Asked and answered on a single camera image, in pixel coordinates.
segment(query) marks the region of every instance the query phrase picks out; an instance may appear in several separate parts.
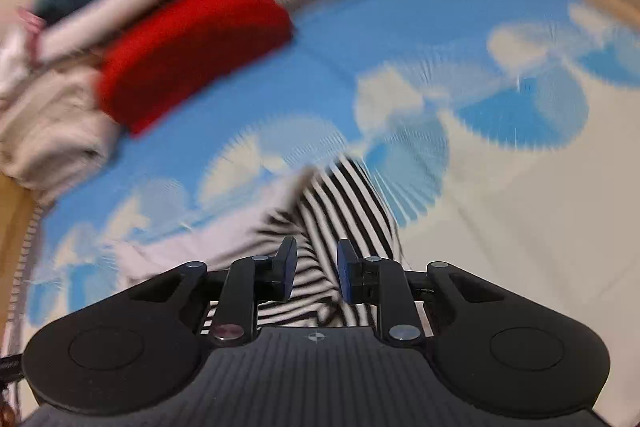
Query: pile of clothes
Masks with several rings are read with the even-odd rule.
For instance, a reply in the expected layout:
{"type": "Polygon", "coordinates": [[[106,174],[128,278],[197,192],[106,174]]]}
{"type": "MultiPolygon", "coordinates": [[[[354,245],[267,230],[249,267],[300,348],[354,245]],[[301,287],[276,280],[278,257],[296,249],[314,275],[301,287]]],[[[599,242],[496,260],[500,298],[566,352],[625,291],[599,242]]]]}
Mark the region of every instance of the pile of clothes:
{"type": "Polygon", "coordinates": [[[35,0],[0,46],[0,171],[51,204],[208,82],[289,41],[274,0],[35,0]]]}

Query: circular pad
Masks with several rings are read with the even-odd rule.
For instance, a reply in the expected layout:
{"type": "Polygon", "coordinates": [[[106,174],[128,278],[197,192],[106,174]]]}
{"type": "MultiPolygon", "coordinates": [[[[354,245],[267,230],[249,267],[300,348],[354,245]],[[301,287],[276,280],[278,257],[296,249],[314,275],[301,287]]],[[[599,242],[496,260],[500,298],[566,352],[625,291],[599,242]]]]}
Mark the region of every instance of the circular pad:
{"type": "Polygon", "coordinates": [[[535,328],[511,328],[494,335],[491,352],[498,362],[521,371],[543,371],[564,356],[564,346],[555,336],[535,328]]]}
{"type": "Polygon", "coordinates": [[[96,371],[112,371],[134,362],[144,349],[142,336],[122,328],[95,328],[80,333],[69,347],[71,359],[96,371]]]}
{"type": "Polygon", "coordinates": [[[110,416],[161,402],[200,363],[196,335],[164,303],[116,295],[36,333],[22,357],[40,402],[110,416]]]}

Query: blue and white mat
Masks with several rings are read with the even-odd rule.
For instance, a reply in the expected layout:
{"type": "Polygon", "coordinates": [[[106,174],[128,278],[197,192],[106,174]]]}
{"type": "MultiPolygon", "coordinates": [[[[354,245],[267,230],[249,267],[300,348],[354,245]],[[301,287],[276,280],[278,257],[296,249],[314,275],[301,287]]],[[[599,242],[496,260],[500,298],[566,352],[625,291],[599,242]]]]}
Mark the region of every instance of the blue and white mat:
{"type": "Polygon", "coordinates": [[[638,36],[582,0],[323,0],[294,22],[291,45],[124,140],[62,198],[21,343],[123,286],[115,241],[201,227],[346,151],[414,269],[446,259],[595,328],[612,349],[599,411],[630,421],[616,393],[640,383],[640,332],[622,341],[603,302],[620,309],[615,285],[640,279],[638,36]]]}

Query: folded towel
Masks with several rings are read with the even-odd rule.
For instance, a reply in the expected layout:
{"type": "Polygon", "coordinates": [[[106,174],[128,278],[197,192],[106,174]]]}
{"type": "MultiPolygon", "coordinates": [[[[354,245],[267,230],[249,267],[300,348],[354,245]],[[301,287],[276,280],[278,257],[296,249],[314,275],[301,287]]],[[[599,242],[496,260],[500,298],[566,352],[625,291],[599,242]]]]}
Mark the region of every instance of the folded towel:
{"type": "Polygon", "coordinates": [[[80,66],[51,70],[0,119],[0,170],[36,191],[41,204],[100,168],[119,126],[95,110],[100,74],[80,66]]]}
{"type": "Polygon", "coordinates": [[[86,67],[66,74],[51,70],[40,77],[0,119],[0,161],[11,161],[22,142],[52,123],[94,109],[99,77],[97,70],[86,67]]]}
{"type": "Polygon", "coordinates": [[[38,60],[44,64],[102,43],[163,0],[94,0],[42,33],[38,60]]]}
{"type": "Polygon", "coordinates": [[[65,55],[46,66],[32,68],[26,76],[13,85],[12,89],[8,89],[2,95],[3,98],[0,98],[0,126],[4,127],[6,113],[18,100],[24,100],[21,98],[22,95],[34,84],[39,83],[43,78],[49,78],[53,73],[67,74],[69,71],[81,66],[92,69],[99,68],[102,64],[103,55],[104,49],[96,46],[85,52],[74,52],[65,55]]]}
{"type": "Polygon", "coordinates": [[[120,136],[120,126],[101,111],[59,121],[21,144],[6,174],[34,190],[47,206],[102,168],[120,136]]]}
{"type": "Polygon", "coordinates": [[[28,51],[29,33],[23,25],[9,28],[0,47],[0,111],[7,105],[11,93],[31,72],[28,51]]]}

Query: cloud pattern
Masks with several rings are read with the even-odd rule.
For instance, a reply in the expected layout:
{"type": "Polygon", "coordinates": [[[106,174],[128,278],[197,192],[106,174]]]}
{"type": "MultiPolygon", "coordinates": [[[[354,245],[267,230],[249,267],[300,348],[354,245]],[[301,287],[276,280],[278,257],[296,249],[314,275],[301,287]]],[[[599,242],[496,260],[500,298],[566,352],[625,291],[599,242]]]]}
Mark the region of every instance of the cloud pattern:
{"type": "Polygon", "coordinates": [[[449,162],[450,112],[470,131],[500,146],[559,148],[588,119],[587,99],[571,63],[617,87],[640,87],[640,38],[581,3],[569,22],[511,22],[486,36],[490,62],[427,45],[380,56],[356,76],[347,138],[318,114],[274,115],[249,124],[210,158],[195,190],[172,177],[139,184],[101,227],[74,224],[55,251],[44,253],[30,285],[27,316],[50,320],[60,299],[74,311],[118,288],[114,241],[153,242],[197,227],[249,201],[255,189],[306,164],[322,166],[340,152],[359,155],[400,227],[427,213],[442,192],[449,162]]]}

